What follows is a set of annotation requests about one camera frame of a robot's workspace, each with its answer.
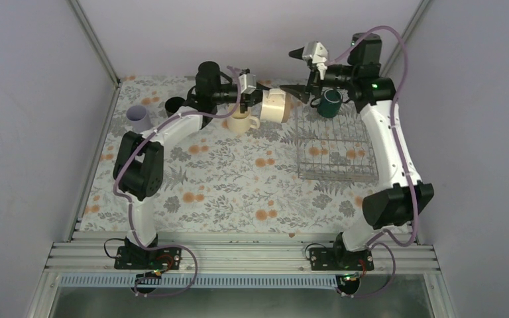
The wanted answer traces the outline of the beige white mug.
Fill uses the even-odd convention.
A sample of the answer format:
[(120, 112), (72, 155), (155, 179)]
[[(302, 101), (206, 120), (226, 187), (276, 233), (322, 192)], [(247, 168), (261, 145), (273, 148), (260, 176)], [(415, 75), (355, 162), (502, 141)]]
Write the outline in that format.
[(286, 123), (292, 110), (292, 96), (280, 88), (264, 90), (259, 119), (273, 123)]

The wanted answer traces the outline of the cream ribbed mug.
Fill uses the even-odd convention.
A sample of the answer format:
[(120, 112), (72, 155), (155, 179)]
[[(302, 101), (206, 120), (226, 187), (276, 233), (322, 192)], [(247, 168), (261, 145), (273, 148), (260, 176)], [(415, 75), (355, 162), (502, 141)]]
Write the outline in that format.
[(227, 117), (225, 122), (227, 128), (235, 134), (244, 134), (251, 129), (260, 128), (259, 118), (252, 115), (250, 110), (244, 113), (235, 111), (230, 117)]

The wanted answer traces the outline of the dark green mug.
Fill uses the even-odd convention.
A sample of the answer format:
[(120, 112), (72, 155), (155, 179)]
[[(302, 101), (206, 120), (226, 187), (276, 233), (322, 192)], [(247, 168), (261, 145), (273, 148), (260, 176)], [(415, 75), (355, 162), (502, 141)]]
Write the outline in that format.
[(323, 93), (310, 103), (310, 106), (316, 109), (317, 113), (324, 118), (334, 118), (337, 116), (343, 104), (343, 96), (336, 89), (326, 89)]

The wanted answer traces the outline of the metal wire dish rack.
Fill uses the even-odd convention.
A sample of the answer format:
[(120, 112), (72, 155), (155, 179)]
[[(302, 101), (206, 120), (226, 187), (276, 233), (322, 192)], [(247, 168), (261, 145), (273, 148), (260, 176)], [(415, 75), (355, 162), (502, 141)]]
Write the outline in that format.
[(376, 182), (373, 147), (354, 103), (347, 95), (334, 118), (324, 118), (308, 104), (295, 108), (295, 145), (300, 177), (307, 180)]

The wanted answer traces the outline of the black mug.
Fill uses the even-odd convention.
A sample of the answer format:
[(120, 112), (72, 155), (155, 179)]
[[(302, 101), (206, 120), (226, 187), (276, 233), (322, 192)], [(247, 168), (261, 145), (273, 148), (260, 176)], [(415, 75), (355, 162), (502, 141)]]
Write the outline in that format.
[(180, 107), (185, 104), (186, 100), (182, 97), (171, 97), (165, 101), (164, 108), (167, 117), (174, 115)]

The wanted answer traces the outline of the lilac plastic cup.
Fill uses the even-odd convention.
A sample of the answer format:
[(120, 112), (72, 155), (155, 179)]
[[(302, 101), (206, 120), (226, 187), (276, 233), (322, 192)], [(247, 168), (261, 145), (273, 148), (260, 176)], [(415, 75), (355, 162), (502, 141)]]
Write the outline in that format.
[(126, 118), (136, 133), (142, 133), (153, 127), (148, 109), (143, 105), (129, 107), (126, 112)]

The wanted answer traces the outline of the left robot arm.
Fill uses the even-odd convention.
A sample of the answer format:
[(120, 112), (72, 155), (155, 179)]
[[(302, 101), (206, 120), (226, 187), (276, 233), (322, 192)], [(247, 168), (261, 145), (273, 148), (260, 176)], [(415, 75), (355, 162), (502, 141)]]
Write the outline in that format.
[(216, 62), (201, 63), (186, 97), (166, 100), (168, 117), (164, 122), (143, 132), (127, 132), (121, 139), (113, 169), (113, 193), (127, 201), (130, 226), (121, 255), (141, 268), (150, 268), (158, 259), (158, 235), (149, 203), (163, 182), (165, 153), (213, 119), (226, 119), (236, 111), (244, 113), (262, 100), (266, 86), (259, 84), (250, 70), (228, 69), (231, 76)]

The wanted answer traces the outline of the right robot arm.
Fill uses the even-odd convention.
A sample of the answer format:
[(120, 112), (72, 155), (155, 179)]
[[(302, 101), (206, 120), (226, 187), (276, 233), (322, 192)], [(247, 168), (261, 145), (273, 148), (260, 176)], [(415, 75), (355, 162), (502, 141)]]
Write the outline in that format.
[(346, 91), (374, 149), (379, 189), (363, 199), (362, 216), (339, 233), (328, 250), (329, 259), (342, 270), (366, 261), (372, 245), (382, 235), (393, 237), (391, 226), (410, 223), (410, 239), (397, 240), (396, 244), (412, 244), (418, 233), (418, 217), (434, 195), (432, 184), (422, 181), (410, 157), (401, 128), (399, 91), (390, 78), (380, 76), (381, 52), (381, 37), (368, 31), (352, 36), (351, 45), (343, 54), (345, 65), (331, 59), (327, 48), (318, 41), (288, 53), (289, 57), (304, 61), (310, 75), (307, 84), (285, 85), (283, 89), (304, 103), (310, 96), (323, 98), (325, 89)]

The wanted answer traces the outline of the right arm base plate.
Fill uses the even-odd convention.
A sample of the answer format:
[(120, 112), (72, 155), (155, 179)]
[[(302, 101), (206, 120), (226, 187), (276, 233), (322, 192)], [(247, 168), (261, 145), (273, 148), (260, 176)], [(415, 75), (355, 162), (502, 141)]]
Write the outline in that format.
[(313, 271), (373, 271), (374, 262), (370, 250), (358, 252), (340, 251), (333, 248), (310, 248), (310, 264)]

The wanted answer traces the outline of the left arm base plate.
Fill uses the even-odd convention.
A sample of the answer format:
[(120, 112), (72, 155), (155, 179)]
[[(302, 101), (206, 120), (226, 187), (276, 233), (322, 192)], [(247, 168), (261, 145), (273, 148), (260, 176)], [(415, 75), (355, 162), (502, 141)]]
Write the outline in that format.
[(178, 270), (182, 258), (182, 249), (168, 247), (155, 251), (146, 251), (138, 247), (120, 246), (117, 250), (116, 270), (164, 271)]

